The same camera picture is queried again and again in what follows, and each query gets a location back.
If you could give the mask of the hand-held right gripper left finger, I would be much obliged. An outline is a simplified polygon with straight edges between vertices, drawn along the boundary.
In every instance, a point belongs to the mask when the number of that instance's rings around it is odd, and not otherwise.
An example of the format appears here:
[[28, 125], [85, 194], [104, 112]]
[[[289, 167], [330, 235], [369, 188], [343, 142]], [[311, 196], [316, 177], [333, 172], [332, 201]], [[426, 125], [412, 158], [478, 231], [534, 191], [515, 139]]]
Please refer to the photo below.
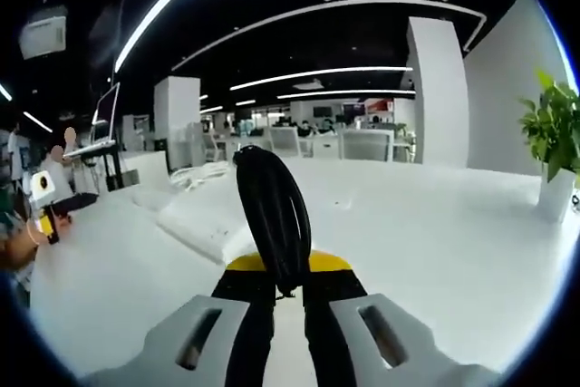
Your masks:
[[260, 386], [274, 334], [276, 285], [258, 255], [232, 261], [211, 295], [155, 325], [124, 365], [87, 386]]

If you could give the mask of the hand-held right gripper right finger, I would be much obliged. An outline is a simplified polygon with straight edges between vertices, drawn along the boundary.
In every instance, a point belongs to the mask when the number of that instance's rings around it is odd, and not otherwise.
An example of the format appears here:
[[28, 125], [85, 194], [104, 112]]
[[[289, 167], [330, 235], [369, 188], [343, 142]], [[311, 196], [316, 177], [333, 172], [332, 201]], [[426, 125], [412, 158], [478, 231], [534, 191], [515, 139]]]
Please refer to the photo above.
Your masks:
[[304, 333], [321, 386], [494, 386], [496, 372], [439, 349], [431, 329], [369, 294], [342, 258], [315, 250], [303, 287]]

